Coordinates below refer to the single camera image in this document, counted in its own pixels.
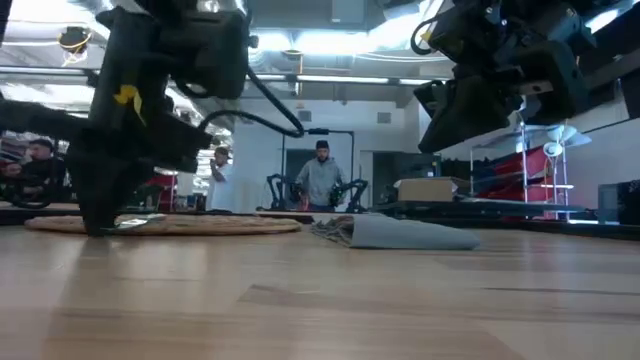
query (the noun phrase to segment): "black equipment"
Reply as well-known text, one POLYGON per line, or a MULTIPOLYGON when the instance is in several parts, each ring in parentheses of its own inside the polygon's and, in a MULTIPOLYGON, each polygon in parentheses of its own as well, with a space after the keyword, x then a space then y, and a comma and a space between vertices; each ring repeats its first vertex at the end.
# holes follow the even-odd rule
POLYGON ((329 194, 329 205, 333 207, 337 207, 340 205, 340 201, 344 196, 346 196, 346 192, 351 189, 356 189, 356 192, 351 196, 349 200, 349 205, 345 210, 346 213, 349 214, 362 214, 367 211, 362 205, 360 205, 360 198, 362 194, 367 189, 369 182, 362 179, 354 180, 348 184, 335 184, 331 189, 331 193, 329 194))
POLYGON ((509 125, 527 98, 528 124, 548 125, 586 110, 580 54, 596 47, 585 19, 621 0, 454 0, 411 37, 417 54, 454 61, 454 79, 415 90, 432 118, 419 148, 435 152, 509 125), (415 37, 437 22, 423 49, 415 37))
POLYGON ((284 196, 285 185, 289 186, 289 200, 293 203, 297 203, 302 199, 303 189, 302 186, 295 181, 289 180, 280 174, 273 174, 267 176, 267 184, 269 184, 269 190, 271 191, 271 208, 269 210, 286 211, 287 202, 284 196))
POLYGON ((154 167, 195 172, 205 132, 214 119, 234 115, 292 137, 304 128, 248 66, 251 12, 198 12, 197 1, 136 0, 148 14, 121 7, 97 15, 110 29, 88 121, 64 111, 15 101, 0 104, 0 127, 31 131, 70 142, 66 164, 87 233, 102 236, 116 212, 154 174, 154 167), (246 76, 294 125, 285 129, 256 115, 222 110, 195 128, 169 111, 165 90, 171 77, 187 96, 236 99, 246 76), (196 90, 187 84, 196 84, 196 90))

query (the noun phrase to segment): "desk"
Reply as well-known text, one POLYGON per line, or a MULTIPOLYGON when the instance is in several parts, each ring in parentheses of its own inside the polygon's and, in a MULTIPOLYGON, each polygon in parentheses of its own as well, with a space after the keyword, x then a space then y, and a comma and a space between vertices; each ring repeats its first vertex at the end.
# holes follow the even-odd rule
POLYGON ((0 236, 0 359, 639 359, 640 245, 0 236))

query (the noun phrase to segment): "folded cloth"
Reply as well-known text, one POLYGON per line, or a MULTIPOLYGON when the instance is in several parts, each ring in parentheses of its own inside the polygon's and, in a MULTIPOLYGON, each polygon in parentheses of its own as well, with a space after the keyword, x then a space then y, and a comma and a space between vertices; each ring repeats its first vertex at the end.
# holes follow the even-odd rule
POLYGON ((361 249, 472 250, 480 239, 470 231, 380 215, 341 216, 317 223, 311 231, 361 249))

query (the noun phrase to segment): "wall vent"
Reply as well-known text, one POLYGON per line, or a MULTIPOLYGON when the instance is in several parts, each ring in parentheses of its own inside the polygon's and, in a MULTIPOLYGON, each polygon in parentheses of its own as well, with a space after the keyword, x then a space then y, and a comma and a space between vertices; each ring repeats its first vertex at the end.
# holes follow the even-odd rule
POLYGON ((311 111, 300 110, 298 111, 298 119, 300 122, 311 122, 311 111))
POLYGON ((378 113, 378 124, 391 124, 391 113, 378 113))

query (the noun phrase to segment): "man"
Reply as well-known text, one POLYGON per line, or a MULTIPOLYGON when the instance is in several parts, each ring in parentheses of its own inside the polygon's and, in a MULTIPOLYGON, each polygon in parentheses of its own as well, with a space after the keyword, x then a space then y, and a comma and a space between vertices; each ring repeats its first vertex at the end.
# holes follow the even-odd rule
MULTIPOLYGON (((53 157, 53 143, 47 139, 36 139, 29 142, 27 153, 31 161, 22 166, 22 174, 32 177, 40 183, 53 182, 54 198, 57 198, 64 186, 67 169, 64 161, 53 157)), ((42 194, 44 187, 25 187, 25 194, 42 194)))
POLYGON ((329 143, 319 140, 316 143, 316 158, 309 160, 296 179, 309 196, 309 210, 335 212, 331 206, 330 194, 336 183, 346 184, 344 173, 335 160, 329 157, 329 143))
POLYGON ((226 210, 233 212, 233 165, 229 164, 229 149, 217 147, 211 160, 211 178, 207 192, 207 211, 226 210))

